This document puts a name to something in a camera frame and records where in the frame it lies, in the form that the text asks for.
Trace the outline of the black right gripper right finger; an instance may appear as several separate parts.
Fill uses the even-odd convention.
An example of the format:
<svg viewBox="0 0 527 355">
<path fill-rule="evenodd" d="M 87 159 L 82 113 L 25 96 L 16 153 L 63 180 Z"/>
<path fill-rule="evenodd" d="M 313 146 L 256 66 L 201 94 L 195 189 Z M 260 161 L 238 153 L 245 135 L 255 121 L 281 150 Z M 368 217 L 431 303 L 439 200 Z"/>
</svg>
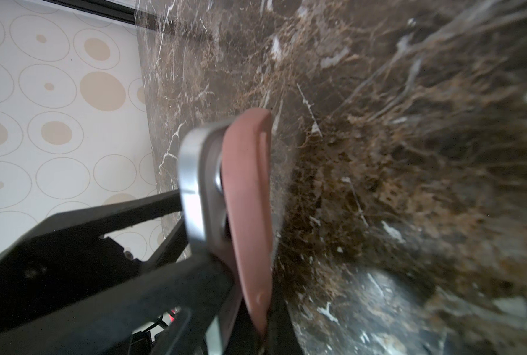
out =
<svg viewBox="0 0 527 355">
<path fill-rule="evenodd" d="M 280 286 L 273 284 L 272 298 L 267 312 L 267 331 L 264 354 L 267 355 L 303 355 L 296 336 L 287 304 L 281 294 Z"/>
</svg>

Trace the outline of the black corner frame post left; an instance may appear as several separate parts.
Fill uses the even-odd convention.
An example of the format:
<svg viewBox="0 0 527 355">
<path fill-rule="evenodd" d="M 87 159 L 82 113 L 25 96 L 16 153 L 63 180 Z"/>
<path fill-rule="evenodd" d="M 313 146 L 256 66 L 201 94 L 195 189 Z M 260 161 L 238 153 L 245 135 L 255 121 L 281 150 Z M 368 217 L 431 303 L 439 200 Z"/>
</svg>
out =
<svg viewBox="0 0 527 355">
<path fill-rule="evenodd" d="M 45 0 L 47 3 L 68 7 L 106 19 L 149 30 L 158 30 L 156 16 L 135 8 L 106 0 Z"/>
</svg>

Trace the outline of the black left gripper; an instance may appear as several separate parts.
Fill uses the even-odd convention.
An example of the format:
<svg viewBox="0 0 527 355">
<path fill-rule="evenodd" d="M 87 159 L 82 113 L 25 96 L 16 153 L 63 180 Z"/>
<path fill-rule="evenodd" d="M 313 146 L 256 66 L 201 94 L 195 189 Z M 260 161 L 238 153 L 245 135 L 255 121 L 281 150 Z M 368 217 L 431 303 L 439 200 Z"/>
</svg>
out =
<svg viewBox="0 0 527 355">
<path fill-rule="evenodd" d="M 179 190 L 146 198 L 53 214 L 23 235 L 25 240 L 53 235 L 99 236 L 182 211 Z M 0 333 L 56 312 L 71 303 L 174 263 L 187 246 L 178 222 L 153 255 L 130 260 L 111 238 L 95 237 L 88 246 L 78 237 L 65 251 L 35 251 L 24 245 L 0 255 Z"/>
</svg>

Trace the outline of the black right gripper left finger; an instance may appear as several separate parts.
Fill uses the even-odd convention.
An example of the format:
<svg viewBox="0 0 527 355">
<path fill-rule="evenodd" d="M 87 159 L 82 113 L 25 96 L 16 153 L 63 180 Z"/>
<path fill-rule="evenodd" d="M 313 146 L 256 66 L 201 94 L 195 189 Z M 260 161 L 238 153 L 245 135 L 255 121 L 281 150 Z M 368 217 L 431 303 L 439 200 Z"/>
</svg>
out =
<svg viewBox="0 0 527 355">
<path fill-rule="evenodd" d="M 232 284 L 219 260 L 191 257 L 0 333 L 0 354 L 102 354 L 174 308 L 175 322 L 152 352 L 193 354 Z"/>
</svg>

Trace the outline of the pink phone case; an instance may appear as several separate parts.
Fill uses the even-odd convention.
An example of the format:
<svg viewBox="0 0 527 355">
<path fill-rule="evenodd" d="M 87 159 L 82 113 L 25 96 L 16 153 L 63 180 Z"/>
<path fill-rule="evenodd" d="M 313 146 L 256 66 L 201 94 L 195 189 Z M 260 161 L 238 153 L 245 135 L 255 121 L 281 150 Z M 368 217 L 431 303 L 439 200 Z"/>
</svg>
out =
<svg viewBox="0 0 527 355">
<path fill-rule="evenodd" d="M 271 140 L 271 112 L 252 108 L 228 127 L 222 146 L 222 186 L 239 281 L 261 337 L 272 298 Z"/>
</svg>

